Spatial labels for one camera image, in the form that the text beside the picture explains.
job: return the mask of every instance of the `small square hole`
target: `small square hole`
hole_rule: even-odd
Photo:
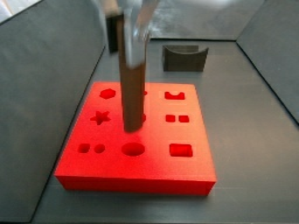
[[[192,146],[189,144],[172,143],[169,145],[169,152],[172,157],[190,158]]]
[[[105,148],[105,145],[100,143],[100,144],[97,144],[96,147],[94,147],[94,152],[96,152],[97,154],[100,154],[101,152],[104,152],[105,149],[106,149],[106,148]]]
[[[174,115],[166,115],[164,119],[168,123],[174,123]]]
[[[78,153],[88,153],[89,152],[89,144],[88,143],[81,143],[78,145]]]
[[[180,123],[188,123],[190,121],[190,119],[186,115],[180,115],[178,121],[180,121]]]

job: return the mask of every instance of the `rectangular hole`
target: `rectangular hole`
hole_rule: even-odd
[[[172,157],[190,158],[192,146],[189,144],[172,143],[169,145],[169,152]]]
[[[164,99],[182,101],[185,99],[184,93],[180,92],[178,94],[172,94],[170,92],[164,92]]]

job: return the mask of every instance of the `gray wall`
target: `gray wall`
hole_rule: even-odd
[[[157,39],[236,40],[262,2],[161,0],[153,15],[152,36]]]
[[[0,221],[31,218],[102,47],[90,1],[41,1],[0,25]]]
[[[266,0],[237,44],[299,122],[299,1]]]

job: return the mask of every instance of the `arch-shaped hole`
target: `arch-shaped hole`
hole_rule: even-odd
[[[164,92],[164,99],[182,101],[182,100],[185,100],[184,92],[180,92],[178,94],[172,94],[170,92]]]
[[[137,157],[145,152],[145,147],[140,143],[126,143],[121,147],[122,153],[129,157]]]

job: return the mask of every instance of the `cutout hole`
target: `cutout hole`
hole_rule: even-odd
[[[104,152],[105,150],[105,145],[104,144],[97,144],[96,147],[94,147],[94,152],[97,154],[100,154],[101,152]]]
[[[89,144],[88,143],[81,143],[78,145],[78,153],[88,153],[89,152]]]
[[[180,123],[188,123],[190,121],[190,119],[186,115],[180,115],[178,121],[180,121]]]
[[[126,143],[121,151],[126,156],[137,157],[145,152],[145,147],[140,143]]]
[[[172,143],[169,145],[169,152],[172,157],[190,158],[192,146],[189,144]]]
[[[90,117],[89,120],[92,122],[96,122],[97,125],[100,125],[102,122],[109,122],[110,119],[108,118],[108,113],[109,113],[108,111],[104,113],[96,111],[96,116]]]
[[[185,99],[184,93],[180,92],[178,94],[170,94],[169,92],[164,92],[164,99],[182,101]]]
[[[168,123],[174,123],[174,115],[166,115],[164,117],[164,120],[168,122]]]
[[[100,92],[98,95],[102,99],[108,100],[116,96],[116,90],[108,88]]]

